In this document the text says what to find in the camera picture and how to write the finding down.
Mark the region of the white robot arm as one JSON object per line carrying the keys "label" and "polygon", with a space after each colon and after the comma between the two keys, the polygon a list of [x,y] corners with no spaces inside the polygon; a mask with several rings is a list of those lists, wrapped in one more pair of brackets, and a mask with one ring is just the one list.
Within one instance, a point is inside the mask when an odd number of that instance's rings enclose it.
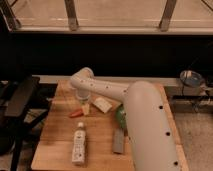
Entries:
{"label": "white robot arm", "polygon": [[182,170],[162,96],[152,83],[97,80],[85,67],[70,77],[70,85],[123,104],[135,171]]}

